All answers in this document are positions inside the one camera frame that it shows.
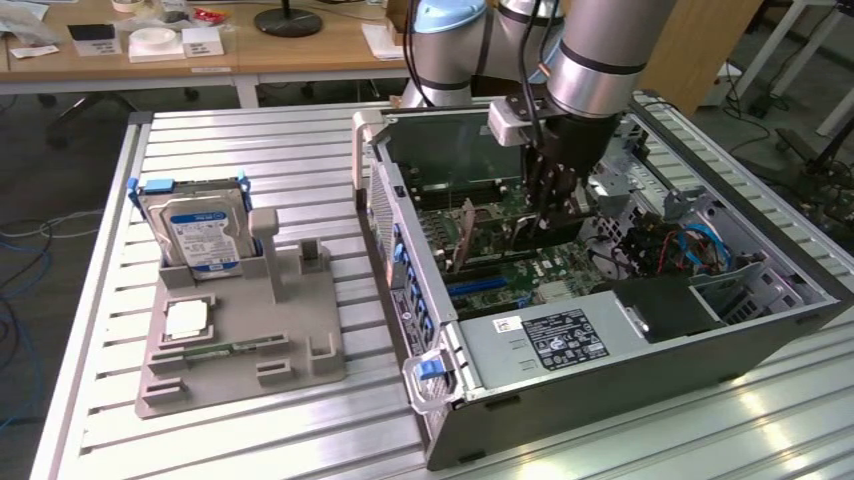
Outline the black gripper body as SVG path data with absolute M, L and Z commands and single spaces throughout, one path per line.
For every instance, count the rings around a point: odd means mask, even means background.
M 605 118 L 573 114 L 548 118 L 540 147 L 546 170 L 589 175 L 605 155 L 621 119 L 620 114 Z

